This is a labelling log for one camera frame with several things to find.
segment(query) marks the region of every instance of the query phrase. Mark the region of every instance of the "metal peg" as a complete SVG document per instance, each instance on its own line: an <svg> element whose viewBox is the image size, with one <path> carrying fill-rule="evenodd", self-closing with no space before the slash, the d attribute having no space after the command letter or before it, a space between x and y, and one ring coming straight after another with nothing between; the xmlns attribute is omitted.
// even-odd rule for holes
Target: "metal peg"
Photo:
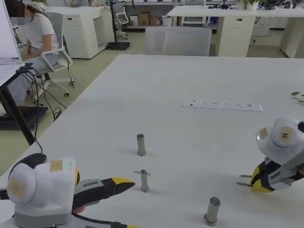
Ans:
<svg viewBox="0 0 304 228"><path fill-rule="evenodd" d="M215 226L218 222L220 200L219 198L210 198L207 213L204 215L205 223L209 226Z"/></svg>
<svg viewBox="0 0 304 228"><path fill-rule="evenodd" d="M142 179L142 192L148 192L149 186L148 186L148 176L150 176L150 173L148 173L146 170L140 170L140 171L134 171L135 173L140 173L141 179Z"/></svg>
<svg viewBox="0 0 304 228"><path fill-rule="evenodd" d="M147 154L146 148L144 146L144 135L137 135L137 146L138 146L138 156L145 156Z"/></svg>

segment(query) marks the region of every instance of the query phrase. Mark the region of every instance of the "chair armrest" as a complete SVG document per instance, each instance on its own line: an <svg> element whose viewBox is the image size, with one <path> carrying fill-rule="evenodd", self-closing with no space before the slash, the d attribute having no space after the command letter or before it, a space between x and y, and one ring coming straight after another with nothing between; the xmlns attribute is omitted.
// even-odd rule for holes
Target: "chair armrest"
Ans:
<svg viewBox="0 0 304 228"><path fill-rule="evenodd" d="M18 44L18 47L19 47L19 48L24 48L25 46L26 46L26 43Z"/></svg>
<svg viewBox="0 0 304 228"><path fill-rule="evenodd" d="M56 70L52 67L52 65L50 65L50 63L47 61L46 59L46 54L51 54L51 53L58 53L58 52L62 52L63 55L65 56L67 62L68 62L68 65L71 66L73 64L73 60L71 59L71 57L67 54L66 52L66 49L64 47L62 48L58 48L58 49L55 49L55 50L50 50L50 51L44 51L41 53L41 57L42 59L45 61L45 63L47 64L47 66L53 71L55 72Z"/></svg>

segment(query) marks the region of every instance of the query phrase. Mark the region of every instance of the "label sticker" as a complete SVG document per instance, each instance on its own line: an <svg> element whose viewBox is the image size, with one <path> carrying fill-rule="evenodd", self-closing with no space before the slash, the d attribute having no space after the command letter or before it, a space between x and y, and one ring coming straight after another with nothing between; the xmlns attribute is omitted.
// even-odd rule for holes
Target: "label sticker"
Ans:
<svg viewBox="0 0 304 228"><path fill-rule="evenodd" d="M264 140L264 139L268 136L267 128L264 127L264 128L260 131L260 134L261 134L262 140Z"/></svg>
<svg viewBox="0 0 304 228"><path fill-rule="evenodd" d="M293 129L291 127L283 126L280 129L280 141L288 143L292 137Z"/></svg>
<svg viewBox="0 0 304 228"><path fill-rule="evenodd" d="M50 172L62 171L63 170L63 160L51 161L49 166Z"/></svg>
<svg viewBox="0 0 304 228"><path fill-rule="evenodd" d="M15 178L9 179L8 191L19 199L22 199L24 197L26 189L26 185L16 180Z"/></svg>

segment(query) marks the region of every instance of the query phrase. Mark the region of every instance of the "cardboard box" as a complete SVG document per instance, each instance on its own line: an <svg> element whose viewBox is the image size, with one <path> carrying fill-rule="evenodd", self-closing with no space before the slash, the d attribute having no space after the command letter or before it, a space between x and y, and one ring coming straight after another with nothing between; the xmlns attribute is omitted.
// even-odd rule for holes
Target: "cardboard box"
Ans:
<svg viewBox="0 0 304 228"><path fill-rule="evenodd" d="M130 16L130 21L131 21L131 25L138 26L138 16L137 15Z"/></svg>
<svg viewBox="0 0 304 228"><path fill-rule="evenodd" d="M150 12L142 12L138 14L138 25L149 25Z"/></svg>
<svg viewBox="0 0 304 228"><path fill-rule="evenodd" d="M150 25L156 26L156 25L160 25L160 23L161 23L161 20L159 18L151 18L150 19Z"/></svg>

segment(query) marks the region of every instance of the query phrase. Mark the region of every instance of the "power strip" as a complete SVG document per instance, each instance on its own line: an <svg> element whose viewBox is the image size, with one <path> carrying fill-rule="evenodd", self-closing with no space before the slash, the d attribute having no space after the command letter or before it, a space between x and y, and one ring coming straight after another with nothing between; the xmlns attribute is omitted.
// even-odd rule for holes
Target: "power strip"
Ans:
<svg viewBox="0 0 304 228"><path fill-rule="evenodd" d="M199 100L182 101L182 107L186 108L207 108L207 109L221 109L221 110L237 110L245 112L262 112L260 104L246 104L246 103L229 103L229 102L205 102Z"/></svg>

